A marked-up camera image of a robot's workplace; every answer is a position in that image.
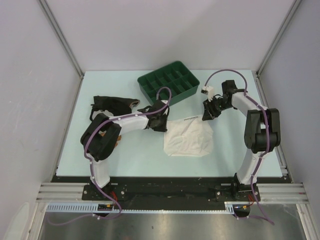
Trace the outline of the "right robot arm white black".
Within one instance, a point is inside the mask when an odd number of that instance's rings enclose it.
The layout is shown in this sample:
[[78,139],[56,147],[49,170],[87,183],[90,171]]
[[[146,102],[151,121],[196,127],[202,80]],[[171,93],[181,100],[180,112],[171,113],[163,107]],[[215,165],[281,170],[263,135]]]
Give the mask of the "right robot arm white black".
[[281,143],[280,113],[276,108],[260,105],[246,89],[237,88],[234,80],[226,80],[221,86],[222,94],[218,95],[214,95],[211,86],[202,87],[201,92],[207,96],[203,101],[202,120],[214,120],[222,111],[231,108],[246,117],[243,138],[247,150],[230,186],[231,196],[242,201],[249,192],[255,192],[257,173],[263,160]]

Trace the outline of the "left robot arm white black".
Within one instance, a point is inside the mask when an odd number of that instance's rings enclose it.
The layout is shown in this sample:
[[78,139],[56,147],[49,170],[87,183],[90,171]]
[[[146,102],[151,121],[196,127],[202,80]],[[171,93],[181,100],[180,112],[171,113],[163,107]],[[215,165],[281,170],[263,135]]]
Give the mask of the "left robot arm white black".
[[90,161],[91,181],[95,184],[93,194],[100,200],[110,196],[111,188],[107,158],[114,151],[124,134],[136,130],[151,129],[155,132],[167,131],[170,108],[167,100],[156,100],[133,113],[108,117],[99,113],[92,120],[80,138],[84,154]]

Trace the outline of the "white underwear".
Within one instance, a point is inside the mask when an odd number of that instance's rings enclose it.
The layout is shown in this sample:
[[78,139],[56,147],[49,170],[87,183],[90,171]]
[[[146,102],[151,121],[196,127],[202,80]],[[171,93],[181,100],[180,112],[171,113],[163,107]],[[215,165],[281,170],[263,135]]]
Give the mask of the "white underwear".
[[201,115],[167,122],[163,150],[172,157],[203,157],[213,151],[213,129]]

